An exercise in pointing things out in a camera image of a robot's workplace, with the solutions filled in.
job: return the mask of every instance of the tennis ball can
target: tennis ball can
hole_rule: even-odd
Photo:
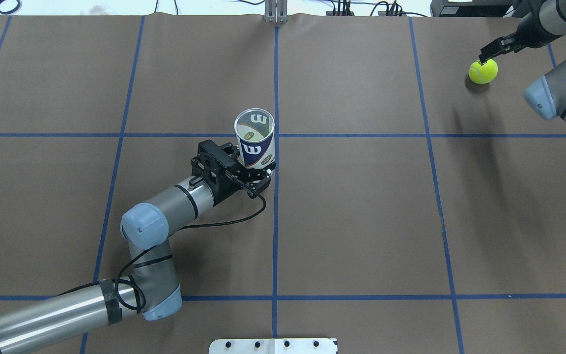
[[[274,117],[261,108],[250,108],[235,119],[235,135],[242,164],[261,169],[274,162]]]

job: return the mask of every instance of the metal post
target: metal post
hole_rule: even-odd
[[[265,22],[287,22],[287,0],[265,0]]]

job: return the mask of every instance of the yellow tennis ball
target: yellow tennis ball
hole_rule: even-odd
[[[494,60],[489,59],[484,63],[480,63],[478,60],[471,64],[469,78],[476,84],[487,84],[497,76],[498,70],[499,67],[497,67],[497,63]]]

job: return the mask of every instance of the w logo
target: w logo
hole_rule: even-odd
[[[267,121],[267,118],[261,114],[251,114],[250,115],[250,120],[253,123],[261,123],[261,124],[265,124]]]
[[[248,146],[246,144],[242,144],[242,146],[244,147],[244,151],[247,154],[259,155],[261,153],[261,147],[260,146]]]

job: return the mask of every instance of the light blue joint cap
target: light blue joint cap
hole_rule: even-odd
[[[182,296],[180,295],[180,284],[163,302],[156,305],[150,311],[143,313],[143,317],[148,321],[160,320],[178,312],[182,307]]]
[[[523,97],[534,112],[537,112],[543,119],[550,120],[558,116],[550,87],[544,75],[523,92]]]
[[[159,208],[149,203],[133,206],[121,217],[124,237],[141,249],[163,243],[169,233],[167,218]]]

